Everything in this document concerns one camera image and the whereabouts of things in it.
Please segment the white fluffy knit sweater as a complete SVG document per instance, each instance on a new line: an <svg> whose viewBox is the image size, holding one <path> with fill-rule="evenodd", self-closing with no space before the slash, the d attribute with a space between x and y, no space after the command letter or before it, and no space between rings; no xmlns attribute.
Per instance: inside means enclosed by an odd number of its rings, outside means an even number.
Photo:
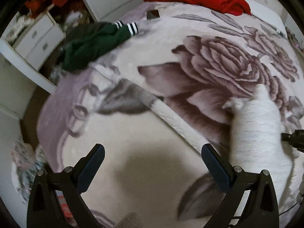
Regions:
<svg viewBox="0 0 304 228"><path fill-rule="evenodd" d="M137 98L143 105L153 112L156 112L169 123L196 151L203 148L203 139L186 121L176 115L166 104L163 104L156 96L142 89L137 88L139 93ZM215 92L202 90L195 94L184 93L185 101L179 106L186 112L194 110L190 118L194 118L201 111L211 114L215 104L209 109L209 101L215 101ZM270 170L273 178L274 188L279 205L294 198L292 191L292 181L294 176L294 156L293 149L287 143L281 142L281 125L279 111L271 101L266 87L257 84L253 97L234 98L228 100L228 107L234 114L232 126L230 127L230 147L216 145L216 150L224 159L228 159L233 166L239 165L249 172L257 173L259 170ZM197 179L184 193L180 204L185 202L203 203L203 201L221 201L223 194L220 194L219 187L209 173Z"/></svg>

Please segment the colourful clothes pile on floor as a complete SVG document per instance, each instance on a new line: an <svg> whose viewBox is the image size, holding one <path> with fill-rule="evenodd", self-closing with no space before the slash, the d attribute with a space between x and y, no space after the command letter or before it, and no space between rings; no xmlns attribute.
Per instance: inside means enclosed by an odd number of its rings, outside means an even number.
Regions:
<svg viewBox="0 0 304 228"><path fill-rule="evenodd" d="M35 176L47 164L41 145L35 150L19 136L11 151L11 180L16 192L24 204L27 204Z"/></svg>

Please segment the floral plush bed blanket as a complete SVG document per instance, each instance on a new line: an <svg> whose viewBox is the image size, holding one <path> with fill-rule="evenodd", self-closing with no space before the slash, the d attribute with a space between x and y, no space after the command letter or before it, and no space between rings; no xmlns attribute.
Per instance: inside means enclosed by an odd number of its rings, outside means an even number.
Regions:
<svg viewBox="0 0 304 228"><path fill-rule="evenodd" d="M148 20L146 12L160 18ZM180 201L209 173L196 151L165 118L140 103L138 87L156 96L206 143L230 147L233 112L228 100L253 97L263 84L276 105L281 132L303 128L303 65L289 40L257 17L226 15L181 3L144 3L122 18L139 33L67 73L44 104L37 134L55 172L75 165L95 144L105 159L82 195L102 227L137 214L142 227L202 227L215 203ZM214 111L182 110L184 93L213 90ZM303 156L293 149L291 201L279 205L284 227L295 213Z"/></svg>

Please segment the dark green striped-cuff garment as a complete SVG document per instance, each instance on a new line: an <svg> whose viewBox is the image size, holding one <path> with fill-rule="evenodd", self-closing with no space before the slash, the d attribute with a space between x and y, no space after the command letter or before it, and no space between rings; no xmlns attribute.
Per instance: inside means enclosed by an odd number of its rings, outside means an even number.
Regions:
<svg viewBox="0 0 304 228"><path fill-rule="evenodd" d="M139 33L137 23L98 23L99 28L71 40L62 47L61 68L66 72L82 70Z"/></svg>

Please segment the white drawer cabinet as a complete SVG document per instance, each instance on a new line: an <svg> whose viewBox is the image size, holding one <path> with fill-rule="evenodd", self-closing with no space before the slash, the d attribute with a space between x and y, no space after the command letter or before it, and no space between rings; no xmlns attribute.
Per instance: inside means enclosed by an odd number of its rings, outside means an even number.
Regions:
<svg viewBox="0 0 304 228"><path fill-rule="evenodd" d="M38 71L64 37L65 33L60 26L49 12L45 12L21 33L13 48Z"/></svg>

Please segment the small dark phone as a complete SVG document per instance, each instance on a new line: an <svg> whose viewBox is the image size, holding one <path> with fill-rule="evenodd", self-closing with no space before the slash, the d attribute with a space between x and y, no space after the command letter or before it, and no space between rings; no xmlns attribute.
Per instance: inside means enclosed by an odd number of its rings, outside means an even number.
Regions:
<svg viewBox="0 0 304 228"><path fill-rule="evenodd" d="M148 20L160 18L160 14L158 10L149 10L146 12L146 18Z"/></svg>

